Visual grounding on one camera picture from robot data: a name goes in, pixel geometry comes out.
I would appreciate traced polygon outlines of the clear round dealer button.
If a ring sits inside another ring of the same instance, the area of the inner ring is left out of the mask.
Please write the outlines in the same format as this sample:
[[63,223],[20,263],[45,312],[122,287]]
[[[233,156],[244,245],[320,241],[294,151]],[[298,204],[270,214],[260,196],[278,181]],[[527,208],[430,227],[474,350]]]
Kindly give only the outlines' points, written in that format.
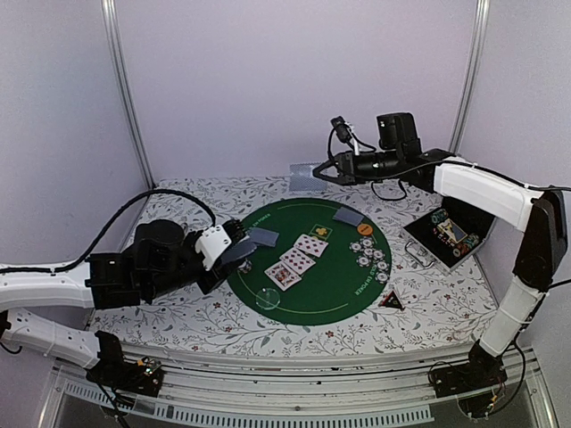
[[274,288],[262,288],[255,295],[255,303],[263,310],[276,309],[280,303],[280,293]]

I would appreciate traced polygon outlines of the black red triangular card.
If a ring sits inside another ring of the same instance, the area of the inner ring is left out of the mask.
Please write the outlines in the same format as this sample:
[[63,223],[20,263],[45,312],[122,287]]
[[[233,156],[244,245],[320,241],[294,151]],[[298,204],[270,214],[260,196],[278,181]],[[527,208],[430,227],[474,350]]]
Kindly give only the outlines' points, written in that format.
[[386,296],[378,303],[378,306],[381,308],[404,310],[404,306],[395,290],[387,293]]

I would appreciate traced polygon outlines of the deck of playing cards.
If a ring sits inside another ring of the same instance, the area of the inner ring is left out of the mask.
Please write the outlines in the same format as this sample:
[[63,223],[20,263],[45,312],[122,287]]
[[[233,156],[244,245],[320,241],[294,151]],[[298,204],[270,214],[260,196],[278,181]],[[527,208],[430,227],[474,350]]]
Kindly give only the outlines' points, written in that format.
[[220,264],[225,266],[229,263],[239,261],[240,259],[246,259],[248,256],[253,254],[256,249],[256,243],[250,239],[245,239],[226,249],[219,257]]

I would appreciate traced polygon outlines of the stack of poker chips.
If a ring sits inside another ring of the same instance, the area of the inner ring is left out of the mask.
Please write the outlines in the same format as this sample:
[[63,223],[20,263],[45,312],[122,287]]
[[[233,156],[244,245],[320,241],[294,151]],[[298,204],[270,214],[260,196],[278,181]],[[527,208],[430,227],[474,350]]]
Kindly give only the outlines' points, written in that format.
[[249,260],[245,261],[242,265],[238,267],[238,271],[243,274],[247,274],[251,270],[252,270],[252,263]]

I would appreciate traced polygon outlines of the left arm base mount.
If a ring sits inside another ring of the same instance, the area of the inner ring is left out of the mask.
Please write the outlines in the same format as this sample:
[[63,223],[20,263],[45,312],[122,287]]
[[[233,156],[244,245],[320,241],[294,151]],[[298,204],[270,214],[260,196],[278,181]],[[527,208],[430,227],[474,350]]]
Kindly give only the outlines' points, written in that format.
[[112,392],[127,392],[146,397],[159,396],[164,371],[159,360],[143,357],[129,362],[102,360],[87,370],[87,379],[110,389]]

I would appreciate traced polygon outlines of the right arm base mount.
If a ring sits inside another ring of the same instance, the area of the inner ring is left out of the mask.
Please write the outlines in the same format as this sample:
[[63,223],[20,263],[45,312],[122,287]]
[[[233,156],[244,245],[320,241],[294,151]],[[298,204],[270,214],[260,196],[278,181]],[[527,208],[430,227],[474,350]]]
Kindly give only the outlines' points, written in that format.
[[508,380],[501,359],[472,358],[453,365],[439,361],[427,374],[437,398],[459,396],[460,411],[471,419],[487,418],[505,396]]

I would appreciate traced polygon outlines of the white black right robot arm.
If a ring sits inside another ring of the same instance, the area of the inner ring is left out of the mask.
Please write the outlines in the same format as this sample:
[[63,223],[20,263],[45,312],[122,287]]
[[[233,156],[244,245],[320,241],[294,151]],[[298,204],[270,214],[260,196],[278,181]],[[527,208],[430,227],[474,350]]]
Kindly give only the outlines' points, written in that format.
[[500,219],[522,232],[512,280],[492,322],[456,370],[436,369],[434,379],[458,379],[479,389],[503,379],[501,357],[555,287],[553,277],[566,255],[565,187],[537,187],[503,176],[442,149],[423,151],[409,112],[377,117],[379,147],[364,144],[341,116],[329,136],[348,151],[328,154],[313,170],[338,185],[398,179],[442,196],[442,206],[406,227],[407,233],[442,263],[458,265],[477,250]]

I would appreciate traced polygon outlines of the blue checkered playing card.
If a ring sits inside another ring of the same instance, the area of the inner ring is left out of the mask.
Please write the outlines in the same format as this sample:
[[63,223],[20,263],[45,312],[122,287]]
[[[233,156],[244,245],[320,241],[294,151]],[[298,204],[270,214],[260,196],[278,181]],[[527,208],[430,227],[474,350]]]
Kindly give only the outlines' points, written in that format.
[[260,227],[252,227],[248,231],[250,240],[257,246],[274,248],[277,245],[279,233]]
[[290,192],[323,192],[327,190],[327,183],[313,176],[313,170],[318,163],[295,163],[289,166]]
[[355,227],[361,224],[363,219],[364,216],[362,214],[345,207],[339,208],[333,216],[333,220]]

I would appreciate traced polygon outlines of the orange big blind button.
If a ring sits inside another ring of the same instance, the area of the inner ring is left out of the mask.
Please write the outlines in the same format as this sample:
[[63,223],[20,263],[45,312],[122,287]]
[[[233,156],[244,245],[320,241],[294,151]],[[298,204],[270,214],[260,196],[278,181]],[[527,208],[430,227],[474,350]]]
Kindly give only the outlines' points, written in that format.
[[373,226],[366,223],[361,223],[357,226],[357,231],[362,236],[370,236],[374,232]]

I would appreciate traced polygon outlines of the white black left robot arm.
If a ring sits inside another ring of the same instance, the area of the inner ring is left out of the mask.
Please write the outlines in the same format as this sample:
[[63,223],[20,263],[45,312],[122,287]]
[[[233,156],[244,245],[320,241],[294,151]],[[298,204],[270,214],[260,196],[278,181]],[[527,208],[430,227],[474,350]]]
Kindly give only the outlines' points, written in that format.
[[115,335],[66,327],[30,309],[137,307],[188,284],[209,293],[237,269],[237,262],[225,258],[244,237],[236,219],[191,232],[159,219],[138,226],[133,243],[121,252],[97,253],[90,245],[74,261],[2,267],[1,343],[24,345],[90,372],[97,369],[112,386],[126,386],[133,370]]

